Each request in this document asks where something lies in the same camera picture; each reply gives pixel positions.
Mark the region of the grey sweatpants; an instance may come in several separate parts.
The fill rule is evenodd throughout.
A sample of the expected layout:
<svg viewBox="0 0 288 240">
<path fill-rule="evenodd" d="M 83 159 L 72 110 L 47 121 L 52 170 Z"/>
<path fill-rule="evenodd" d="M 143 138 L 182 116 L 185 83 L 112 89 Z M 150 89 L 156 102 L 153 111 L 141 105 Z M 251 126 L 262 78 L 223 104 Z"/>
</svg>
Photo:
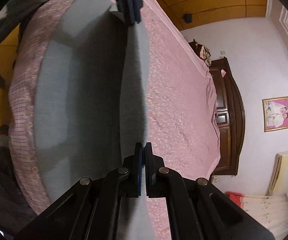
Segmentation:
<svg viewBox="0 0 288 240">
<path fill-rule="evenodd" d="M 110 0 L 74 0 L 51 34 L 34 109 L 38 170 L 54 202 L 147 141 L 149 37 Z"/>
</svg>

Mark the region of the red and cream curtain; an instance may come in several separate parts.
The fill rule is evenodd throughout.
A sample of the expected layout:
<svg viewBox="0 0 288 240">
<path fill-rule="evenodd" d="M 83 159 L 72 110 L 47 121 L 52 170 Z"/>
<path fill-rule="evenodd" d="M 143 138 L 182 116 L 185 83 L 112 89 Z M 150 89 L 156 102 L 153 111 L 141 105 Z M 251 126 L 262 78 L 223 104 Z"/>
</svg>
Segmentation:
<svg viewBox="0 0 288 240">
<path fill-rule="evenodd" d="M 286 196 L 253 196 L 227 192 L 226 196 L 267 228 L 276 239 L 288 235 L 288 199 Z"/>
</svg>

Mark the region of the pink floral bedspread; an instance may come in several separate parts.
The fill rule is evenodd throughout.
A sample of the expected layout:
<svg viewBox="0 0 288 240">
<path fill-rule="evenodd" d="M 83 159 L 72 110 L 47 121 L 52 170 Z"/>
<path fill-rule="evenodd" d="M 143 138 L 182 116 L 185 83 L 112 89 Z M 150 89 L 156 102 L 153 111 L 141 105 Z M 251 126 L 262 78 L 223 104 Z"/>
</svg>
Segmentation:
<svg viewBox="0 0 288 240">
<path fill-rule="evenodd" d="M 52 203 L 41 180 L 34 144 L 38 77 L 51 34 L 73 1 L 49 0 L 27 16 L 9 91 L 15 174 L 25 199 L 38 214 Z M 146 142 L 183 176 L 209 177 L 219 161 L 212 77 L 156 0 L 143 0 L 141 15 L 150 51 Z"/>
</svg>

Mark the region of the clothes pile on nightstand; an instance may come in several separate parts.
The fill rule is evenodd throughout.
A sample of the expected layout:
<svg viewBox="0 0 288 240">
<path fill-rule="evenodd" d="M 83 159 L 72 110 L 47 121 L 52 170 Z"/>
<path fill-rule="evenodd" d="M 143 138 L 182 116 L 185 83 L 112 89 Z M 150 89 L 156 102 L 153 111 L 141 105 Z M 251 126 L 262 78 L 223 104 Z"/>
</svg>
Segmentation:
<svg viewBox="0 0 288 240">
<path fill-rule="evenodd" d="M 208 67 L 211 67 L 211 53 L 209 49 L 204 46 L 203 44 L 200 44 L 193 40 L 192 42 L 188 43 L 192 50 L 195 52 L 195 54 L 205 62 L 205 64 Z"/>
</svg>

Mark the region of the dark wooden headboard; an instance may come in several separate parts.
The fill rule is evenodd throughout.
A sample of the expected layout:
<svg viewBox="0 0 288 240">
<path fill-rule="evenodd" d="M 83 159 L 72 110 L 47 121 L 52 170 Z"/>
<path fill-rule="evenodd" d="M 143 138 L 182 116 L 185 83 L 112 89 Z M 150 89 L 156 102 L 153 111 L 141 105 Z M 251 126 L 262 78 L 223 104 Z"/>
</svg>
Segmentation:
<svg viewBox="0 0 288 240">
<path fill-rule="evenodd" d="M 220 161 L 213 174 L 236 176 L 245 136 L 245 110 L 226 57 L 211 62 L 217 93 L 216 123 L 220 132 Z"/>
</svg>

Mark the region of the framed wedding photo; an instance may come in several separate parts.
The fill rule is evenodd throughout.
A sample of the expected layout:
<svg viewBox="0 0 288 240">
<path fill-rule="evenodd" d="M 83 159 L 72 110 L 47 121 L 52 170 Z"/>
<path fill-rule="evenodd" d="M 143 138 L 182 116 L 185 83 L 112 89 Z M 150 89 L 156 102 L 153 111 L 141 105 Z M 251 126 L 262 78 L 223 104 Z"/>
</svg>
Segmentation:
<svg viewBox="0 0 288 240">
<path fill-rule="evenodd" d="M 288 129 L 288 97 L 263 99 L 264 131 Z"/>
</svg>

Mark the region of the small black wall device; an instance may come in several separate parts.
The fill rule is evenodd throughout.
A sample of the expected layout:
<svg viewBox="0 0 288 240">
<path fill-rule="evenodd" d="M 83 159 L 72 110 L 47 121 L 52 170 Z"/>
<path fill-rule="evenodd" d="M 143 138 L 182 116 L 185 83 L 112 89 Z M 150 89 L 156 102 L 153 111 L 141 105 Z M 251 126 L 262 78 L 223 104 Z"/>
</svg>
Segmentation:
<svg viewBox="0 0 288 240">
<path fill-rule="evenodd" d="M 186 24 L 190 24 L 190 23 L 192 23 L 192 14 L 191 13 L 186 13 L 186 14 L 184 14 L 183 15 L 183 19 L 184 19 L 184 22 L 186 23 Z"/>
</svg>

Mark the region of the wall air conditioner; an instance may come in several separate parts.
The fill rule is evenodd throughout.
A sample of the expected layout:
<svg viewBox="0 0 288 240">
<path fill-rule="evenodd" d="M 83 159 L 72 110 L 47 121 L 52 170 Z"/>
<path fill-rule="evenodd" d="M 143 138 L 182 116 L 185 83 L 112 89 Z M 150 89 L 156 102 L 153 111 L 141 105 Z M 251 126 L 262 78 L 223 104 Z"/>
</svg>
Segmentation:
<svg viewBox="0 0 288 240">
<path fill-rule="evenodd" d="M 267 195 L 272 196 L 277 193 L 283 183 L 284 175 L 288 165 L 288 152 L 277 153 L 271 174 L 271 179 L 267 189 Z"/>
</svg>

